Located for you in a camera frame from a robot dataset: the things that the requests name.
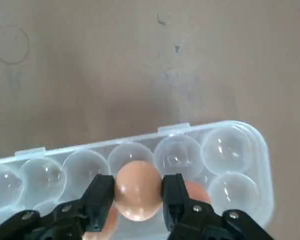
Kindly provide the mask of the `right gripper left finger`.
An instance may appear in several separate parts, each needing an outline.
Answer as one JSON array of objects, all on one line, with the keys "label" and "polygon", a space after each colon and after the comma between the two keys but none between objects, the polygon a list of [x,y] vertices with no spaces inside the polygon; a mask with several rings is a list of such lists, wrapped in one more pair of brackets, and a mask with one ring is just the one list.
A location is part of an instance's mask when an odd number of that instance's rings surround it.
[{"label": "right gripper left finger", "polygon": [[101,232],[114,200],[115,179],[98,174],[82,197],[57,205],[41,216],[22,210],[0,224],[0,240],[81,240],[85,232]]}]

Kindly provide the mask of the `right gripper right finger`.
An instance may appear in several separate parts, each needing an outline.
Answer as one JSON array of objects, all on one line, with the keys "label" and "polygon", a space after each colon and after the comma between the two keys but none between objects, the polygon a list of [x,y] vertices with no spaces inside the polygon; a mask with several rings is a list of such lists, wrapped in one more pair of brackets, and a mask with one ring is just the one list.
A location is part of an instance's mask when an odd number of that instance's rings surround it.
[{"label": "right gripper right finger", "polygon": [[189,197],[181,174],[165,175],[161,197],[169,240],[271,240],[246,212],[226,210],[218,215],[212,205]]}]

